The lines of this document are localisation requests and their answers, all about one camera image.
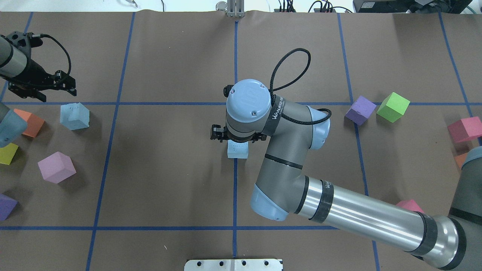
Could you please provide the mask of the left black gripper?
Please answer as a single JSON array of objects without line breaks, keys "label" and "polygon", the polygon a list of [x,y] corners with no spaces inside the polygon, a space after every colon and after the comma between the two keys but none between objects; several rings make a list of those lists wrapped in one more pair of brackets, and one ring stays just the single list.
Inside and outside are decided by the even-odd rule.
[{"label": "left black gripper", "polygon": [[50,38],[60,47],[62,45],[48,34],[32,32],[12,32],[7,36],[7,82],[8,90],[20,98],[34,98],[46,102],[43,90],[67,91],[77,96],[76,81],[62,70],[53,75],[47,73],[31,57],[32,48],[43,45],[43,38]]}]

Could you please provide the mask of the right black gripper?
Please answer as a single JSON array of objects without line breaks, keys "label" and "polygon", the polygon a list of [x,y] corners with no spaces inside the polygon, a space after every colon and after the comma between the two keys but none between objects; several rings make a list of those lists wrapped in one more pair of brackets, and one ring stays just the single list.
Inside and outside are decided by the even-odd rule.
[{"label": "right black gripper", "polygon": [[266,141],[267,135],[262,134],[260,132],[254,132],[246,137],[238,137],[232,134],[227,127],[221,128],[220,125],[212,125],[210,129],[210,139],[219,140],[220,142],[224,140],[231,140],[236,143],[245,143],[248,141],[251,141],[251,142]]}]

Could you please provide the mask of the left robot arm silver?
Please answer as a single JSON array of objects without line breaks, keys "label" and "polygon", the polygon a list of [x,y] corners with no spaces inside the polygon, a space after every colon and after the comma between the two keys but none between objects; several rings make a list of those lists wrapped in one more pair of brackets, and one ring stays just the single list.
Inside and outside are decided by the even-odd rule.
[{"label": "left robot arm silver", "polygon": [[[68,69],[47,72],[32,57],[32,49],[43,45],[48,38],[57,44],[67,57]],[[45,90],[62,90],[77,96],[76,81],[71,76],[71,57],[66,48],[53,36],[14,31],[1,35],[1,79],[6,89],[21,99],[32,98],[46,102]]]}]

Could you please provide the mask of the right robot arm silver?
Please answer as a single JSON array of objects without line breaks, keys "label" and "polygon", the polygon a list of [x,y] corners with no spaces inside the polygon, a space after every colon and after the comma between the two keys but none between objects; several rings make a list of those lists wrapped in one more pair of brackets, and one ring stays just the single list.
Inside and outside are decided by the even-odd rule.
[{"label": "right robot arm silver", "polygon": [[255,79],[223,90],[226,124],[212,140],[270,142],[251,208],[282,221],[289,213],[396,247],[445,271],[481,270],[481,147],[465,159],[447,216],[429,216],[382,202],[302,173],[308,150],[320,149],[331,112],[277,96]]}]

